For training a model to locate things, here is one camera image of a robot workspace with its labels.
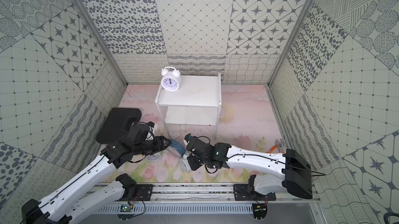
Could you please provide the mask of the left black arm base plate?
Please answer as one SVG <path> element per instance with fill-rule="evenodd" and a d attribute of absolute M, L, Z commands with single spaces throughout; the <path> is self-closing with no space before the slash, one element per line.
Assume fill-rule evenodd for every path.
<path fill-rule="evenodd" d="M 137 184 L 125 190 L 124 201 L 150 201 L 154 185 L 153 184 Z"/>

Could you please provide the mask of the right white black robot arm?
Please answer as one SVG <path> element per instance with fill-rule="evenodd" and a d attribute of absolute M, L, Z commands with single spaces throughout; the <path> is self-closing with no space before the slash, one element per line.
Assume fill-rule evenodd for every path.
<path fill-rule="evenodd" d="M 188 164 L 192 171 L 205 166 L 206 170 L 243 168 L 275 176 L 277 188 L 284 188 L 301 199 L 312 199 L 311 165 L 295 150 L 285 153 L 261 153 L 245 150 L 226 143 L 211 145 L 199 137 L 185 136 L 186 150 L 190 153 Z"/>

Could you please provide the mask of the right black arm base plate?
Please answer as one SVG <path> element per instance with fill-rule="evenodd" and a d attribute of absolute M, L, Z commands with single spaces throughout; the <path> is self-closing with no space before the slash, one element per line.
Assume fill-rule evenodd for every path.
<path fill-rule="evenodd" d="M 275 193 L 271 192 L 267 195 L 260 194 L 256 192 L 252 186 L 250 187 L 249 184 L 234 184 L 233 185 L 233 193 L 234 198 L 236 201 L 264 201 L 267 198 L 269 201 L 275 201 L 276 195 Z"/>

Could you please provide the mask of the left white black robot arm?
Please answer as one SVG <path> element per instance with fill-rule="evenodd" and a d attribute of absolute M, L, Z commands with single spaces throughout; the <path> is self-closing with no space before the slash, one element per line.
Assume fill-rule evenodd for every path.
<path fill-rule="evenodd" d="M 147 157 L 166 150 L 172 141 L 153 133 L 152 122 L 134 123 L 127 134 L 109 142 L 80 173 L 41 200 L 29 200 L 22 208 L 23 224 L 75 224 L 110 202 L 139 198 L 137 182 L 128 174 L 119 175 L 103 190 L 84 196 L 98 182 L 136 155 Z"/>

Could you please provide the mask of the white twin-bell alarm clock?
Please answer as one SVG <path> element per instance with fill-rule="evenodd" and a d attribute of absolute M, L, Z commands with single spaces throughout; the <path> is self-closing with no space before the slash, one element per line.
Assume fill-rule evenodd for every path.
<path fill-rule="evenodd" d="M 189 162 L 187 159 L 181 159 L 180 160 L 180 166 L 183 169 L 184 172 L 189 173 L 191 172 L 191 167 L 189 165 Z"/>
<path fill-rule="evenodd" d="M 149 161 L 149 162 L 155 162 L 155 161 L 160 160 L 161 157 L 162 157 L 162 154 L 160 152 L 158 152 L 158 153 L 155 153 L 155 154 L 152 154 L 152 155 L 148 155 L 146 157 L 146 160 Z"/>
<path fill-rule="evenodd" d="M 165 67 L 161 71 L 161 86 L 169 91 L 176 92 L 181 84 L 181 73 L 174 67 Z"/>

